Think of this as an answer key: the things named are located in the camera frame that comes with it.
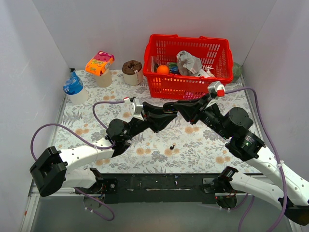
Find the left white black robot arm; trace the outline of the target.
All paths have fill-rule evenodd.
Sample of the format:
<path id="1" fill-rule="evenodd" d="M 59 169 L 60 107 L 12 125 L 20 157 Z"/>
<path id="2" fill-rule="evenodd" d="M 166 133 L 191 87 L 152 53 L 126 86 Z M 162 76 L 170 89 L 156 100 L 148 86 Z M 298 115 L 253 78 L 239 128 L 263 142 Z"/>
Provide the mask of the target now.
<path id="1" fill-rule="evenodd" d="M 162 107 L 146 102 L 140 103 L 136 98 L 124 98 L 132 110 L 132 119 L 125 122 L 113 119 L 106 126 L 106 136 L 84 145 L 57 150 L 54 146 L 46 148 L 35 158 L 30 173 L 42 197 L 50 196 L 61 188 L 84 188 L 98 193 L 104 187 L 104 180 L 95 168 L 82 170 L 81 167 L 97 160 L 111 159 L 122 155 L 131 146 L 130 141 L 146 129 L 158 133 L 177 117 L 177 110 L 172 103 Z"/>

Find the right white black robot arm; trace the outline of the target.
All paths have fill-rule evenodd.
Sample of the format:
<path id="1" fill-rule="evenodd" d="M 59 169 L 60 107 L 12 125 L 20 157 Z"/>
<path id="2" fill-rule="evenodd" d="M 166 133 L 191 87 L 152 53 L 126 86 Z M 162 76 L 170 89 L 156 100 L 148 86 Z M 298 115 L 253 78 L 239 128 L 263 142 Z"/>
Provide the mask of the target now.
<path id="1" fill-rule="evenodd" d="M 277 158 L 265 143 L 250 131 L 253 121 L 240 108 L 231 108 L 222 115 L 215 100 L 168 102 L 163 106 L 168 113 L 180 113 L 183 118 L 196 124 L 203 122 L 222 138 L 236 158 L 259 170 L 271 183 L 260 181 L 226 167 L 218 177 L 219 188 L 224 192 L 232 189 L 249 193 L 276 208 L 293 222 L 306 226 L 309 223 L 309 183 Z"/>

